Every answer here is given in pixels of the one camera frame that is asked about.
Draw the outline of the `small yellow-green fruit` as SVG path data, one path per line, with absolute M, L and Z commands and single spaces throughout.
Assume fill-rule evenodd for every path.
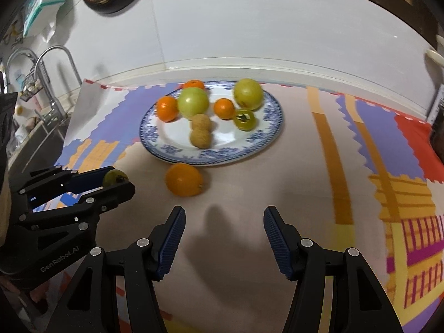
M 122 183 L 127 183 L 129 177 L 121 170 L 112 169 L 108 171 L 102 179 L 102 187 L 108 188 Z

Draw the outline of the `brown kiwi fruit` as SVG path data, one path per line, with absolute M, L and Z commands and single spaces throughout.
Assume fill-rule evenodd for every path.
M 206 130 L 211 131 L 212 129 L 212 121 L 208 117 L 208 115 L 204 113 L 198 113 L 192 117 L 190 120 L 191 129 L 192 130 Z
M 201 149 L 208 149 L 211 146 L 212 134 L 204 128 L 195 128 L 190 132 L 190 143 Z

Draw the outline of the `green apple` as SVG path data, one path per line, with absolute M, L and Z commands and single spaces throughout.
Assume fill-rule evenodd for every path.
M 198 87 L 182 89 L 177 103 L 179 112 L 188 120 L 199 113 L 205 113 L 209 107 L 207 92 Z

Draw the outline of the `small orange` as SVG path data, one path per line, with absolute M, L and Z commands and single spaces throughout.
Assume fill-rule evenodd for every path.
M 229 99 L 218 99 L 213 105 L 213 112 L 221 120 L 231 120 L 236 113 L 236 107 Z

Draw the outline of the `small green tomato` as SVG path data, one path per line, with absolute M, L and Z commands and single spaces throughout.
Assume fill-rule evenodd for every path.
M 255 129 L 257 125 L 254 113 L 248 109 L 238 109 L 233 117 L 233 122 L 239 130 L 244 132 Z

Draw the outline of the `large yellow-green apple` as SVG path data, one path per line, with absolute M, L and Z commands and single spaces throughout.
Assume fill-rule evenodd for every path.
M 263 104 L 263 89 L 257 81 L 244 78 L 235 84 L 233 97 L 239 107 L 257 110 Z

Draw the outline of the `steel kitchen sink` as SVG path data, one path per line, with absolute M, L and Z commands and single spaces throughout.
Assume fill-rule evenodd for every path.
M 54 166 L 62 154 L 70 119 L 54 125 L 51 130 L 44 125 L 36 127 L 11 157 L 9 177 Z

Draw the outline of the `chrome pull-down faucet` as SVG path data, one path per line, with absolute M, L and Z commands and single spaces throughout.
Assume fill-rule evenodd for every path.
M 1 92 L 4 94 L 12 92 L 9 81 L 9 71 L 12 62 L 15 58 L 20 56 L 28 58 L 32 63 L 29 73 L 24 77 L 22 83 L 23 90 L 19 93 L 20 98 L 24 102 L 27 102 L 39 92 L 43 92 L 50 103 L 50 110 L 48 113 L 44 114 L 41 119 L 46 125 L 51 125 L 55 121 L 60 123 L 64 122 L 67 118 L 67 114 L 59 99 L 55 96 L 47 69 L 42 59 L 38 58 L 37 55 L 27 47 L 18 48 L 7 58 L 4 71 L 1 72 Z

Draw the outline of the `colourful patterned table cloth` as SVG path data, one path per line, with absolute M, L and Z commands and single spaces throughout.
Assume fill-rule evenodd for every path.
M 265 84 L 283 110 L 277 139 L 261 153 L 202 168 L 203 193 L 166 187 L 168 165 L 139 137 L 147 110 L 177 83 L 129 89 L 89 82 L 59 163 L 113 165 L 134 198 L 102 216 L 107 250 L 146 236 L 182 206 L 187 225 L 171 272 L 155 285 L 170 332 L 280 332 L 294 285 L 278 270 L 263 229 L 276 206 L 322 247 L 356 247 L 381 280 L 405 332 L 419 332 L 443 300 L 443 164 L 426 123 L 315 87 Z

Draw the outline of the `blue rimmed white plate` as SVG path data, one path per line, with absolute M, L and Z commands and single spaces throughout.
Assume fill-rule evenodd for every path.
M 267 148 L 281 132 L 284 115 L 281 105 L 268 92 L 263 93 L 263 105 L 254 112 L 256 125 L 249 132 L 236 127 L 231 120 L 221 120 L 213 111 L 218 99 L 233 98 L 233 81 L 209 81 L 206 84 L 210 105 L 206 114 L 211 121 L 211 145 L 207 149 L 190 142 L 191 122 L 182 117 L 163 122 L 151 106 L 142 118 L 139 137 L 153 156 L 172 164 L 195 166 L 225 165 L 253 156 Z

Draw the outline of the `thin curved steel faucet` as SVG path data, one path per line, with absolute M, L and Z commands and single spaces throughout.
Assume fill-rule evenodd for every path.
M 38 55 L 36 65 L 45 70 L 56 90 L 74 90 L 83 83 L 71 51 L 63 45 L 45 48 Z

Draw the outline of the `teal white cardboard box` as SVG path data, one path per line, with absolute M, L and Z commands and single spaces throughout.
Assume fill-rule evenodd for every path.
M 24 7 L 23 36 L 40 35 L 45 42 L 56 31 L 56 16 L 65 0 L 28 0 Z

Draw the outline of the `white handled pot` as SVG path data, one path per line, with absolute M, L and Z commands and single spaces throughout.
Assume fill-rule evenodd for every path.
M 443 46 L 444 45 L 444 38 L 440 35 L 436 35 L 436 40 L 438 45 Z M 444 68 L 444 56 L 435 51 L 434 49 L 427 49 L 426 55 L 434 61 L 438 66 Z

